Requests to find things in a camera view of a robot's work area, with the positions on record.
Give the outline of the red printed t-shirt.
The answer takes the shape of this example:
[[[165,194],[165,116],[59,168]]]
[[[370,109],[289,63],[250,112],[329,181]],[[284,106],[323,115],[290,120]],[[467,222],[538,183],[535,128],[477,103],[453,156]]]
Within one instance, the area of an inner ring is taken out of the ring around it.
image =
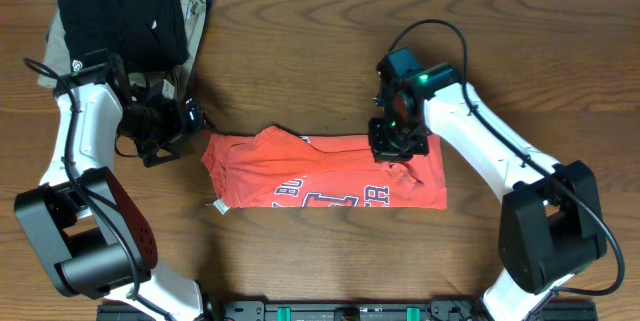
[[[298,136],[270,126],[254,136],[214,133],[201,158],[220,211],[231,208],[426,208],[448,191],[440,140],[408,161],[378,162],[365,135]]]

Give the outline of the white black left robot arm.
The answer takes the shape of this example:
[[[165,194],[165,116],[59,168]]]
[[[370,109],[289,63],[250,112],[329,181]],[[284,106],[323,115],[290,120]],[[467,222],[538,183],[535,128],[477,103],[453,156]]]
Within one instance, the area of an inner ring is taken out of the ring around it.
[[[179,158],[178,146],[206,124],[201,110],[132,86],[114,61],[64,76],[25,64],[55,80],[60,124],[48,170],[14,211],[57,291],[107,300],[101,320],[218,319],[201,285],[160,261],[150,224],[113,171],[121,136],[147,167]]]

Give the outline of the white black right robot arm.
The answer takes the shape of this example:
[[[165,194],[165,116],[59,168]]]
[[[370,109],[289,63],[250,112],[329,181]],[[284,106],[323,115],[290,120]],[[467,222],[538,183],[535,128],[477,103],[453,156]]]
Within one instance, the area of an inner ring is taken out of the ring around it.
[[[480,99],[462,71],[444,63],[380,62],[369,123],[378,161],[425,155],[433,134],[451,145],[501,203],[503,269],[479,300],[440,298],[410,308],[410,320],[595,320],[594,303],[559,302],[570,278],[607,252],[597,183],[581,161],[561,164],[526,142]]]

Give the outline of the black folded garment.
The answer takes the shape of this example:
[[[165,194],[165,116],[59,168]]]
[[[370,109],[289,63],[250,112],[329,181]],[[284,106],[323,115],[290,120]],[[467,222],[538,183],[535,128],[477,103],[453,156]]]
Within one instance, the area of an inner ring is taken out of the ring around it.
[[[180,0],[58,0],[73,61],[107,49],[138,69],[166,71],[188,59]]]

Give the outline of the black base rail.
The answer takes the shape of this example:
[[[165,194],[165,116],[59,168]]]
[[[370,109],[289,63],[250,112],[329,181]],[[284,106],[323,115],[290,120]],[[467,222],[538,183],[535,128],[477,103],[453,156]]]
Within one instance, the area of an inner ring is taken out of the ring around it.
[[[479,302],[462,299],[434,299],[426,304],[330,304],[229,302],[221,311],[225,321],[471,321],[494,320]],[[154,320],[124,304],[98,306],[98,321]],[[550,302],[524,320],[597,321],[597,309],[591,301]]]

